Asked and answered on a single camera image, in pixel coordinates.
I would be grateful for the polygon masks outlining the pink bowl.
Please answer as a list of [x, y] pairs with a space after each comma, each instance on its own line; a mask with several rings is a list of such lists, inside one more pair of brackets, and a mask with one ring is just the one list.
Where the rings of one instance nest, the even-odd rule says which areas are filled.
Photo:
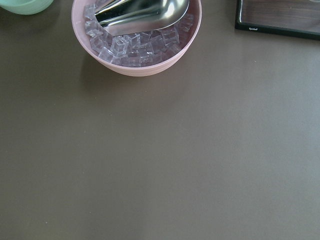
[[91, 48], [90, 44], [90, 37], [85, 33], [85, 18], [84, 18], [84, 8], [86, 5], [93, 4], [93, 0], [75, 0], [72, 4], [71, 9], [71, 22], [74, 34], [82, 46], [82, 48], [96, 61], [98, 61], [103, 66], [107, 67], [108, 69], [122, 74], [126, 76], [132, 77], [145, 77], [158, 74], [163, 72], [173, 66], [176, 62], [178, 62], [183, 55], [186, 53], [188, 48], [193, 43], [194, 39], [197, 36], [199, 31], [201, 20], [202, 20], [202, 3], [200, 0], [191, 0], [189, 3], [188, 13], [194, 16], [194, 24], [191, 26], [188, 36], [187, 42], [184, 47], [178, 52], [176, 55], [172, 56], [171, 58], [160, 62], [155, 65], [145, 66], [145, 67], [126, 67], [126, 66], [119, 66], [107, 61], [100, 59], [97, 53]]

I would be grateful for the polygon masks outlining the green bowl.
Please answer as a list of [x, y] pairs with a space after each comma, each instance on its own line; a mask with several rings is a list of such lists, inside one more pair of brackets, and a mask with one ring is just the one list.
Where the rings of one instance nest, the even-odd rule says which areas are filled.
[[53, 0], [0, 0], [0, 7], [18, 15], [33, 15], [47, 9]]

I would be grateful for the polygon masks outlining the clear ice cubes pile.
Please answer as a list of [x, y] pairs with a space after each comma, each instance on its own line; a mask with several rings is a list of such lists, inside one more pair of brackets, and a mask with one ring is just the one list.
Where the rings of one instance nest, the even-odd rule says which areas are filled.
[[97, 5], [87, 4], [83, 10], [84, 30], [90, 36], [90, 47], [108, 63], [140, 68], [159, 64], [179, 53], [187, 44], [194, 15], [186, 13], [180, 21], [160, 30], [112, 36], [94, 19]]

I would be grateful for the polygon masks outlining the metal ice scoop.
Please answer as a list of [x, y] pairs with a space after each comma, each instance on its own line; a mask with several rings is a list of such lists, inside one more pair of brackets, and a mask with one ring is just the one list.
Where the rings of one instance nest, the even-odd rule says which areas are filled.
[[122, 36], [172, 26], [189, 5], [188, 0], [107, 0], [94, 15], [109, 34]]

